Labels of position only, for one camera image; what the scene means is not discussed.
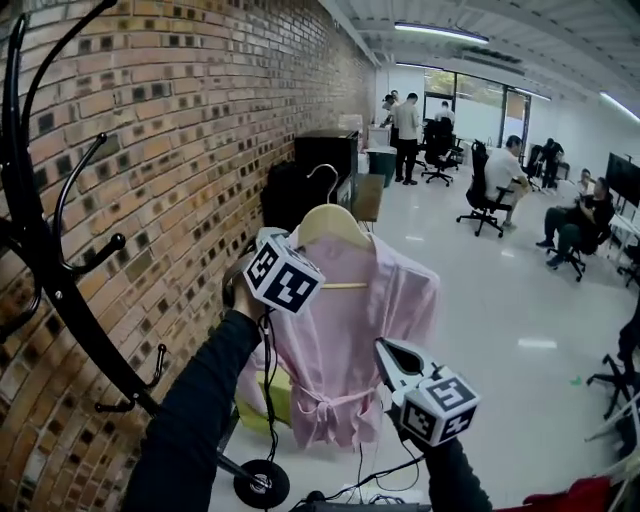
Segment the large glass window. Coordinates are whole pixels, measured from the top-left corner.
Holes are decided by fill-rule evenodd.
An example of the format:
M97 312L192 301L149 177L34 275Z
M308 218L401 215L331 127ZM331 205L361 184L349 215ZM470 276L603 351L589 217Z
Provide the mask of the large glass window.
M483 78L428 68L424 72L425 118L434 118L442 111L443 102L457 120L487 117L501 120L504 117L505 87L503 84Z

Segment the red cloth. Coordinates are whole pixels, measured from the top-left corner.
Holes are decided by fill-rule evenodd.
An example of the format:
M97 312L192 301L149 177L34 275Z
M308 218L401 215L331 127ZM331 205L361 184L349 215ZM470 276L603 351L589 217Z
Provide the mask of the red cloth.
M608 512L622 484L609 477L581 478L554 493L526 497L518 512Z

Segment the black cabinet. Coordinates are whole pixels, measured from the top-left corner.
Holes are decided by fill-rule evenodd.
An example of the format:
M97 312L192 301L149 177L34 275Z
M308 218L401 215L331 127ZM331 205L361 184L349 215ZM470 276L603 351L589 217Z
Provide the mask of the black cabinet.
M351 208L358 171L359 132L327 128L295 138L295 162L310 185L319 187L320 198Z

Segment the person's left forearm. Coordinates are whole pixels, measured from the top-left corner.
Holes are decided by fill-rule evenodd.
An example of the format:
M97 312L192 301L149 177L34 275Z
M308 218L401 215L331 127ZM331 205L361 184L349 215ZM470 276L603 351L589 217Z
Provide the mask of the person's left forearm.
M120 512L207 512L238 377L261 343L264 305L242 277L234 307L164 397L141 442Z

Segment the brown board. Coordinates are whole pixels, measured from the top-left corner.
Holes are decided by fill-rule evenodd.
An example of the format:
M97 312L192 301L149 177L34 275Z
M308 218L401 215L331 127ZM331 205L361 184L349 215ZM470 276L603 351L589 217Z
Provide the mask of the brown board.
M377 174L359 174L356 178L352 215L359 222L376 222L384 192L385 178Z

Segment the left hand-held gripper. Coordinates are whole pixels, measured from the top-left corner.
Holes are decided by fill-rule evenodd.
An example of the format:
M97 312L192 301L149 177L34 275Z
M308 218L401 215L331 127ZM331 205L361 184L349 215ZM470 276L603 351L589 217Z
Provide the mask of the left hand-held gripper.
M263 227L243 270L253 297L271 308L299 315L325 283L320 269L299 254L281 228Z

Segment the black office chair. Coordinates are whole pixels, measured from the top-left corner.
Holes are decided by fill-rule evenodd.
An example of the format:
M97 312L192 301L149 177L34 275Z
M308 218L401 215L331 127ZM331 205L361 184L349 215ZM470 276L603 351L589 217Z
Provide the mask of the black office chair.
M571 244L564 256L564 261L569 263L576 271L577 275L575 280L577 282L582 280L584 271L586 270L586 263L582 257L594 255L597 249L607 241L610 236L611 228L607 226L598 233L595 239L587 239L586 241L580 237L571 239Z
M466 192L467 203L472 210L467 215L460 215L456 218L456 222L460 223L465 220L476 220L479 222L474 235L478 237L482 228L487 225L491 226L498 232L498 237L504 236L504 228L499 224L498 219L494 216L496 211L510 212L512 207L503 202L504 198L512 194L512 191L505 187L498 187L498 196L495 200L486 197L486 179L485 165L489 158L486 146L479 140L475 140L471 146L472 152L472 181L470 188Z
M541 190L543 167L543 147L541 145L533 145L524 172L534 192Z
M453 177L446 173L448 169L459 169L463 160L462 148L456 145L457 138L453 133L453 124L448 117L432 120L424 131L424 163L421 176L425 183L441 180L446 187L453 182Z
M640 295L638 296L634 314L629 322L620 330L618 337L618 352L615 357L610 354L604 356L603 365L610 368L609 374L595 373L586 380L586 385L590 386L594 382L610 384L613 389L613 396L610 399L608 409L603 415L605 420L609 419L618 405L620 395L626 401L631 400L630 391L640 383L640 373L634 366L634 354L640 354Z

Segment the pink robe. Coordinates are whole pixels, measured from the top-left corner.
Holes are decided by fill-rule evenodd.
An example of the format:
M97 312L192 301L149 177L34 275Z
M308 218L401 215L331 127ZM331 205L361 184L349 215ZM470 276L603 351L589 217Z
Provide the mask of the pink robe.
M270 315L279 366L290 378L290 423L299 447L373 443L382 417L374 344L427 346L440 278L378 237L369 249L325 237L304 247L326 279L299 314Z

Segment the ceiling air vent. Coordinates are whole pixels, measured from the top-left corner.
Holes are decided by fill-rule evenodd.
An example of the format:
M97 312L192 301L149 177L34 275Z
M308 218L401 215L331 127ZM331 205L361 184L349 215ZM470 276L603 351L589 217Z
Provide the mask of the ceiling air vent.
M521 59L484 47L463 47L460 50L459 57L464 61L473 62L518 76L524 76L526 74L526 69L523 67Z

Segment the black metal coat rack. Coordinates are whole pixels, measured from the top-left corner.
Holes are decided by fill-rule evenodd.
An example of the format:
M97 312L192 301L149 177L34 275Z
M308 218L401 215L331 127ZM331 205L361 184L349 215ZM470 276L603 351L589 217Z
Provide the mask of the black metal coat rack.
M298 0L0 0L0 512L120 512L324 32Z

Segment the yellow-green box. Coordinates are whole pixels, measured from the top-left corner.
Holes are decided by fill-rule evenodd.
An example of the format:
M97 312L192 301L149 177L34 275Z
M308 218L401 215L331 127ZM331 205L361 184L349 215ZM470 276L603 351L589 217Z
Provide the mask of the yellow-green box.
M243 370L238 379L235 402L242 425L260 434L267 435L269 426L266 412L264 377L263 371ZM280 366L275 370L269 391L275 420L291 428L290 378Z

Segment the dark green bin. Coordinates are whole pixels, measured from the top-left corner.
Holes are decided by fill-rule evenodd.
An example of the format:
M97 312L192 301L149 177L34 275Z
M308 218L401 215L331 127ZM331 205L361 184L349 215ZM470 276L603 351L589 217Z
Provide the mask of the dark green bin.
M384 178L384 187L388 188L396 169L397 150L394 147L378 147L367 150L369 173Z

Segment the black device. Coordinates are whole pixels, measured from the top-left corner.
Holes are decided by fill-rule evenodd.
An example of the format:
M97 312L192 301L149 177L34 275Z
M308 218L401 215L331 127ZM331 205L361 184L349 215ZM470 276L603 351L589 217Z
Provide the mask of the black device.
M374 497L370 503L347 504L330 501L320 491L312 491L289 512L432 512L430 505L398 503L390 497Z

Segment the wooden clothes hanger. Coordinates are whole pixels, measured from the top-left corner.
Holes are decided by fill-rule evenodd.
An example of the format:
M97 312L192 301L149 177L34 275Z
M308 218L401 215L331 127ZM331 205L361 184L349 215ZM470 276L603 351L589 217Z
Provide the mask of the wooden clothes hanger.
M352 214L344 207L330 203L330 196L337 185L339 174L330 164L317 165L308 175L311 178L319 169L327 168L334 174L334 180L327 192L325 204L310 210L297 228L296 247L306 247L324 237L331 236L368 252L374 252L371 238L359 227Z

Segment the large black screen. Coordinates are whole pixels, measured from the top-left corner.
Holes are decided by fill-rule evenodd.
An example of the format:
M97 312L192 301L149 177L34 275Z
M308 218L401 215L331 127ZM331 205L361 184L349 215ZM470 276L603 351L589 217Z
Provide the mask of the large black screen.
M640 167L610 153L605 179L618 196L634 207L640 206Z

